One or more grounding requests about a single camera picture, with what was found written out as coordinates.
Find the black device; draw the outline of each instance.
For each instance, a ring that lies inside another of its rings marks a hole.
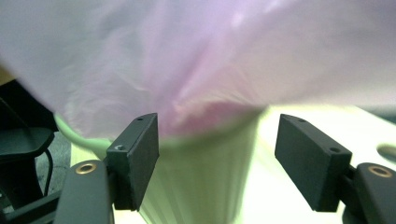
[[[374,163],[353,168],[352,153],[305,119],[280,116],[275,155],[313,210],[335,212],[341,200],[346,224],[396,223],[396,173]]]
[[[157,114],[134,119],[103,161],[71,167],[62,192],[0,216],[6,223],[114,223],[116,209],[139,210],[159,158]]]

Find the table surface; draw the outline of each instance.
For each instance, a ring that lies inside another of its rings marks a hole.
[[[255,153],[247,177],[243,208],[235,223],[342,223],[344,205],[337,213],[313,212],[275,159],[280,114],[306,119],[335,141],[352,151],[351,164],[374,162],[396,170],[396,164],[382,158],[376,148],[396,146],[396,126],[356,106],[283,105],[269,106],[262,114]],[[72,146],[71,164],[95,159],[93,153]],[[145,223],[136,212],[116,211],[116,223]]]

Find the pink plastic bag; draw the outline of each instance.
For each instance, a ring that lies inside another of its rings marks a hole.
[[[0,60],[86,137],[268,104],[395,104],[393,1],[3,1]]]

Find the pale green cup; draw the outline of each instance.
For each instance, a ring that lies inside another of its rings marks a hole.
[[[233,223],[242,204],[259,116],[260,111],[252,111],[205,134],[160,139],[160,158],[139,211],[147,223]],[[56,121],[72,143],[100,159],[106,155],[110,141],[83,139],[70,133],[59,117]]]

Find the brass insert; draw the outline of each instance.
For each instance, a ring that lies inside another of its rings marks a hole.
[[[385,178],[392,177],[392,173],[388,169],[385,169],[381,166],[370,166],[369,171],[375,175],[379,175]]]
[[[80,165],[76,169],[76,173],[79,175],[85,175],[85,174],[88,174],[88,173],[94,171],[95,169],[96,169],[96,164],[89,162],[89,163]]]

